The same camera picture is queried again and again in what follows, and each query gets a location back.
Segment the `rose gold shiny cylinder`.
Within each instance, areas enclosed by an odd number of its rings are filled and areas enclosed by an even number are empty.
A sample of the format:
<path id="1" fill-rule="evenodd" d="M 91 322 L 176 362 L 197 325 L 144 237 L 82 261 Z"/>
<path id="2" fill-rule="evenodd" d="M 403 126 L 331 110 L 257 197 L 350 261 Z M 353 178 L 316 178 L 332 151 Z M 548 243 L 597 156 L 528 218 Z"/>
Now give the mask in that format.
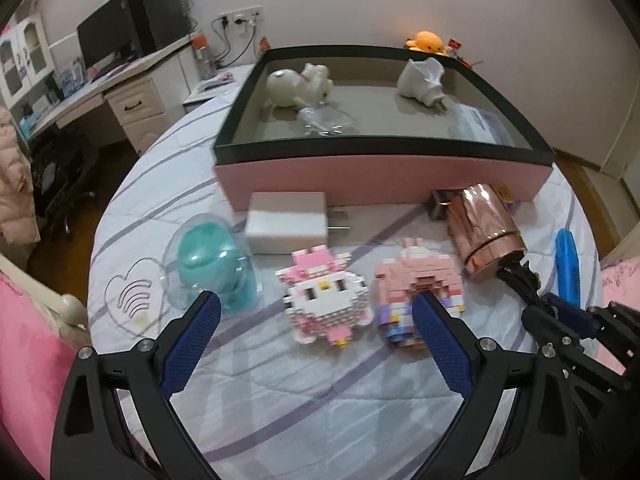
<path id="1" fill-rule="evenodd" d="M 447 208 L 447 226 L 472 280 L 486 280 L 499 268 L 518 266 L 525 255 L 512 214 L 489 184 L 474 184 L 454 196 Z"/>

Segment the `teal toy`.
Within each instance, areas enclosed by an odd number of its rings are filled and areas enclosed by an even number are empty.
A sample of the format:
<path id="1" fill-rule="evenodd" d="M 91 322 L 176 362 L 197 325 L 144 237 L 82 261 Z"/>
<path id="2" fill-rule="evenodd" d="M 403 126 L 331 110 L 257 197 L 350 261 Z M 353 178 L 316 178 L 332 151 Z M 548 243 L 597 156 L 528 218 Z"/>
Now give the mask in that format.
<path id="1" fill-rule="evenodd" d="M 201 292 L 213 292 L 221 316 L 231 318 L 259 307 L 262 281 L 241 234 L 216 214 L 197 214 L 171 237 L 163 254 L 160 281 L 168 304 L 190 307 Z"/>

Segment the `white power adapter block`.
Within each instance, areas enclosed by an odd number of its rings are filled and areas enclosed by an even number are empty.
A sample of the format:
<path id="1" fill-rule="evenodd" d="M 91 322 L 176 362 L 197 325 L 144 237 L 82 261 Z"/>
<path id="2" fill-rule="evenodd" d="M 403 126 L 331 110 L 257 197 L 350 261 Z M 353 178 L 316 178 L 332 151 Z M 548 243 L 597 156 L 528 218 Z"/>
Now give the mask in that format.
<path id="1" fill-rule="evenodd" d="M 244 237 L 254 255 L 288 255 L 325 245 L 331 232 L 349 230 L 347 220 L 345 211 L 326 211 L 322 192 L 256 192 Z"/>

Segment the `pink white brick chick figure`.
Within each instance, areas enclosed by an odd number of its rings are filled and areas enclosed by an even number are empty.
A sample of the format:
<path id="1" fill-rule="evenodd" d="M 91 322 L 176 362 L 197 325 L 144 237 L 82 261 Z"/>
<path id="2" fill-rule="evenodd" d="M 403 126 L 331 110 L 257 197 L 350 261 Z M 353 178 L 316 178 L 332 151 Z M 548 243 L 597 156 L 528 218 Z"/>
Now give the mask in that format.
<path id="1" fill-rule="evenodd" d="M 294 339 L 313 344 L 323 338 L 344 348 L 354 330 L 374 319 L 369 287 L 364 278 L 348 270 L 352 255 L 335 255 L 324 245 L 292 253 L 292 266 L 277 270 L 286 286 L 282 301 Z"/>

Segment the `red toy storage box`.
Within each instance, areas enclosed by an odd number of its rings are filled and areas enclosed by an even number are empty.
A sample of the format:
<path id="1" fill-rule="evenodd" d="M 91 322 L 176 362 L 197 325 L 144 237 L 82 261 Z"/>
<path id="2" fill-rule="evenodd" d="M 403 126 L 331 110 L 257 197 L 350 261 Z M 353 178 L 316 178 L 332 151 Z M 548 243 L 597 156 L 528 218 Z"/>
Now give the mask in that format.
<path id="1" fill-rule="evenodd" d="M 483 60 L 480 60 L 477 62 L 470 62 L 469 60 L 464 58 L 460 53 L 461 48 L 462 48 L 462 44 L 460 44 L 459 41 L 455 40 L 454 38 L 450 38 L 446 44 L 445 53 L 450 58 L 454 58 L 455 60 L 457 60 L 465 67 L 469 68 L 470 70 L 472 70 L 475 65 L 480 65 L 483 63 Z"/>

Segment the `clear glass bottle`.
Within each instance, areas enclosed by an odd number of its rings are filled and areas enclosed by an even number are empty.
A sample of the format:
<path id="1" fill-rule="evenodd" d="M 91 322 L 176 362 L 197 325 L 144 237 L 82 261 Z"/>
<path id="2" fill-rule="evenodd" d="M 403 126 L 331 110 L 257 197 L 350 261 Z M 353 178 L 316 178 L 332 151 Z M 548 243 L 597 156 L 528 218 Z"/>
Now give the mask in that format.
<path id="1" fill-rule="evenodd" d="M 304 107 L 297 113 L 297 120 L 307 136 L 340 136 L 357 131 L 352 116 L 329 105 Z"/>

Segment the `white plug night light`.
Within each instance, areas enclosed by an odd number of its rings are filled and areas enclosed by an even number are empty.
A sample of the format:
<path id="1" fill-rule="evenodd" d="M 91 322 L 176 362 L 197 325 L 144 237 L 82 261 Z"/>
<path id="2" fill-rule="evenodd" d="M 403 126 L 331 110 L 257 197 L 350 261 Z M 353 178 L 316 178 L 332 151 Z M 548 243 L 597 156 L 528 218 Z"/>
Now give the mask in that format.
<path id="1" fill-rule="evenodd" d="M 399 75 L 397 92 L 404 98 L 415 99 L 424 106 L 446 113 L 442 76 L 445 69 L 437 58 L 424 61 L 409 60 Z"/>

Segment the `white desk with drawers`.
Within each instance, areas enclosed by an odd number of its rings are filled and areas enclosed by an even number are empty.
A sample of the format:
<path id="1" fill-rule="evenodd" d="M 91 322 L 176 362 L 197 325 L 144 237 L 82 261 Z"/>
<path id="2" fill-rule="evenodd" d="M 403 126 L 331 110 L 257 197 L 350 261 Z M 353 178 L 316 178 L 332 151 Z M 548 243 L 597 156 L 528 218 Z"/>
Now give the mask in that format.
<path id="1" fill-rule="evenodd" d="M 27 144 L 49 130 L 78 127 L 99 148 L 128 140 L 142 155 L 183 118 L 183 102 L 199 81 L 190 39 L 183 37 L 55 105 L 38 120 Z"/>

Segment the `white glass door cabinet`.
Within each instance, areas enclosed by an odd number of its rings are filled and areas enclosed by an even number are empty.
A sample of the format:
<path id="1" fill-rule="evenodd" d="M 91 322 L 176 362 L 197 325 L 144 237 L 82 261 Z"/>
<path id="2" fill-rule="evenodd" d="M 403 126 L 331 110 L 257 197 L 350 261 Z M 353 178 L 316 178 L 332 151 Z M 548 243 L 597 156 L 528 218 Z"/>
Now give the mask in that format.
<path id="1" fill-rule="evenodd" d="M 7 108 L 54 71 L 39 13 L 29 15 L 1 35 L 1 94 Z"/>

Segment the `white low side cabinet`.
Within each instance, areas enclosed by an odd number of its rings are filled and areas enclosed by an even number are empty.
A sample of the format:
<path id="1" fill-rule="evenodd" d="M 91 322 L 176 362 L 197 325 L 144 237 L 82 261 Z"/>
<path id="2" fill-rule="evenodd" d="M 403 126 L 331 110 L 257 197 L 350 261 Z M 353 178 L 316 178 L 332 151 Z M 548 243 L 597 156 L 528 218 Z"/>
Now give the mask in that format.
<path id="1" fill-rule="evenodd" d="M 199 82 L 183 101 L 184 110 L 190 113 L 211 100 L 222 105 L 232 103 L 236 92 L 254 67 L 254 64 L 233 66 L 228 70 L 222 70 L 213 78 Z"/>

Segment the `black computer monitor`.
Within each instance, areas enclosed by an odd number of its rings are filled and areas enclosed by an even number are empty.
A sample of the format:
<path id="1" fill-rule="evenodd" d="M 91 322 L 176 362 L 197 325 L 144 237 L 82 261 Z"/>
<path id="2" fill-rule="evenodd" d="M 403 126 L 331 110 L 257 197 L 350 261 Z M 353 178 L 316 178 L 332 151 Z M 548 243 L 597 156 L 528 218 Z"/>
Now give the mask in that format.
<path id="1" fill-rule="evenodd" d="M 108 0 L 77 26 L 77 36 L 86 69 L 98 66 L 98 77 L 138 56 L 127 0 Z"/>

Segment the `orange capped bottle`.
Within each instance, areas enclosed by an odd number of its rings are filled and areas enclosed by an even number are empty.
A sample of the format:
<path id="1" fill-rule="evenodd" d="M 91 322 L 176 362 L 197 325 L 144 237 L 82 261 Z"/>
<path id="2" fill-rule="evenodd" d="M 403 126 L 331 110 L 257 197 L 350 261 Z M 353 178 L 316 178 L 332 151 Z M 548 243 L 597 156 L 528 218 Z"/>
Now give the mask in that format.
<path id="1" fill-rule="evenodd" d="M 216 63 L 207 38 L 201 32 L 191 36 L 191 46 L 201 80 L 212 78 L 216 74 Z"/>

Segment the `black computer tower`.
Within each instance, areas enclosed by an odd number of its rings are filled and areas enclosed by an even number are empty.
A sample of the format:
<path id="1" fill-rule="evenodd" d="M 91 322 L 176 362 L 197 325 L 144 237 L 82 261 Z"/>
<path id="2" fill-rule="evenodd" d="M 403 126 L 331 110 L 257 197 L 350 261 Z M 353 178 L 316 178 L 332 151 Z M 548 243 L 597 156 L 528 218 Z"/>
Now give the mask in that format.
<path id="1" fill-rule="evenodd" d="M 190 32 L 181 0 L 125 0 L 125 8 L 138 55 L 162 50 Z"/>

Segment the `clear plastic packaged item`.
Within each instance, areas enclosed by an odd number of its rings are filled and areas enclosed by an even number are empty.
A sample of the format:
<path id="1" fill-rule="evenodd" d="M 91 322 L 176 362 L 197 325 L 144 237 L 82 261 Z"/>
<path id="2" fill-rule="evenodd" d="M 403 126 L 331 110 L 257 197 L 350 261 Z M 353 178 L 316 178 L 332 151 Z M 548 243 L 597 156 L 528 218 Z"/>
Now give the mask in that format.
<path id="1" fill-rule="evenodd" d="M 448 108 L 448 115 L 451 119 L 449 133 L 454 139 L 511 148 L 515 146 L 509 131 L 493 112 L 454 103 Z"/>

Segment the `pink purple brick figure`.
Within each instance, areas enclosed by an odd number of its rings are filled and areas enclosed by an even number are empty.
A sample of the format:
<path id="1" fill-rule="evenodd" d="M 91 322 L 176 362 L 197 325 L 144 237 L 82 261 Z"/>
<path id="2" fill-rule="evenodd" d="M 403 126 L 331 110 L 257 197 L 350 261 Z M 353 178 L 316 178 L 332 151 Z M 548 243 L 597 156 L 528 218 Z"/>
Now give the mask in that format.
<path id="1" fill-rule="evenodd" d="M 399 255 L 383 260 L 374 276 L 378 327 L 394 346 L 425 347 L 412 316 L 412 302 L 419 292 L 431 292 L 454 318 L 465 310 L 462 277 L 454 259 L 430 252 L 422 238 L 405 238 Z"/>

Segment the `blue yellow flat box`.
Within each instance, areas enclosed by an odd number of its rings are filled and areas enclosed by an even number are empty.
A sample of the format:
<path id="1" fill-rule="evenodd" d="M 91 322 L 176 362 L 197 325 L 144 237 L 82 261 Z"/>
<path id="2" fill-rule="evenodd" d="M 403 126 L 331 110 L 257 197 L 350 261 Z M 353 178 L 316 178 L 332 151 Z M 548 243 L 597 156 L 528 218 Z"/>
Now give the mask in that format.
<path id="1" fill-rule="evenodd" d="M 433 221 L 445 220 L 447 217 L 447 209 L 451 201 L 461 193 L 461 190 L 434 190 L 431 195 L 428 196 L 425 208 L 428 216 Z M 509 210 L 513 209 L 516 205 L 510 190 L 505 186 L 499 186 L 496 188 L 496 193 L 500 200 L 504 203 L 504 206 Z"/>

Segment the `orange octopus plush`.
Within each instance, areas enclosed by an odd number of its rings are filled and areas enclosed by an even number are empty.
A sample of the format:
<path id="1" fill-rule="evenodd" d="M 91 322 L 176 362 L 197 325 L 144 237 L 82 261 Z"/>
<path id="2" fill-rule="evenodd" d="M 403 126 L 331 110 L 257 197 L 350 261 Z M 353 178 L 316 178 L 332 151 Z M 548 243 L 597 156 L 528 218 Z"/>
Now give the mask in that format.
<path id="1" fill-rule="evenodd" d="M 408 39 L 405 42 L 405 48 L 418 52 L 447 55 L 442 38 L 427 30 L 421 30 L 412 39 Z"/>

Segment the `white wall power strip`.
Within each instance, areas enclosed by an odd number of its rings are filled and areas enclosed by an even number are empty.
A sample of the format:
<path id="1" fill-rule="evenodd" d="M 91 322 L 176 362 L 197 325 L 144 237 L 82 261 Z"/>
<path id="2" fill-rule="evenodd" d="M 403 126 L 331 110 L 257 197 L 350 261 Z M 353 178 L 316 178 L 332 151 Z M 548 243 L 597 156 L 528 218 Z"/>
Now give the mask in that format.
<path id="1" fill-rule="evenodd" d="M 262 6 L 250 6 L 249 8 L 224 12 L 219 16 L 238 35 L 244 35 L 247 29 L 264 20 L 265 13 Z"/>

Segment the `pink bedding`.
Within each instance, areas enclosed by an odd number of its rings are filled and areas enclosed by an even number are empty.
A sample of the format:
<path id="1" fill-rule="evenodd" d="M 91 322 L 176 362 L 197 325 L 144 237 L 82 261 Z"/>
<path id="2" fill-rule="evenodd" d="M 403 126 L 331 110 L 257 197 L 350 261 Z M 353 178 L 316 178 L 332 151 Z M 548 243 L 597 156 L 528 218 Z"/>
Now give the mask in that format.
<path id="1" fill-rule="evenodd" d="M 58 406 L 75 350 L 55 333 L 50 312 L 1 277 L 1 421 L 26 460 L 50 477 Z"/>

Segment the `pink box with dark rim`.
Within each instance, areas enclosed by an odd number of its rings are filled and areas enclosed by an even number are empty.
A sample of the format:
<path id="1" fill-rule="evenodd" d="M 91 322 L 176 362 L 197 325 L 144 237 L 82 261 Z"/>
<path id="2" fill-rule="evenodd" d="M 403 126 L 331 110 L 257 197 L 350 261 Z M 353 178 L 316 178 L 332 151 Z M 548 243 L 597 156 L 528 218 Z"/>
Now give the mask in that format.
<path id="1" fill-rule="evenodd" d="M 426 54 L 391 47 L 318 44 L 268 51 L 250 72 L 213 146 L 215 169 L 231 206 L 244 210 L 256 192 L 322 192 L 331 206 L 423 203 L 434 190 L 477 183 L 505 186 L 531 200 L 551 174 L 555 154 L 534 126 L 477 72 L 440 59 L 446 113 L 397 92 L 409 60 Z M 266 93 L 275 70 L 325 65 L 334 86 L 326 105 L 349 114 L 357 131 L 307 136 L 296 107 Z M 514 148 L 450 136 L 448 108 L 462 103 L 493 112 Z"/>

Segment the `white round-head figurine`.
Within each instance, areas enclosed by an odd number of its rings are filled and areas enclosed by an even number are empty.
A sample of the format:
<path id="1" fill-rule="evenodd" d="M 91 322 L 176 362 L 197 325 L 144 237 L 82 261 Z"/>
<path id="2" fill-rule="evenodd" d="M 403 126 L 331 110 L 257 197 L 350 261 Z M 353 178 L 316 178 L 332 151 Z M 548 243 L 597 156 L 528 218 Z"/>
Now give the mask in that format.
<path id="1" fill-rule="evenodd" d="M 333 89 L 330 71 L 325 65 L 306 63 L 301 72 L 282 68 L 266 80 L 270 102 L 278 107 L 313 107 L 328 102 Z"/>

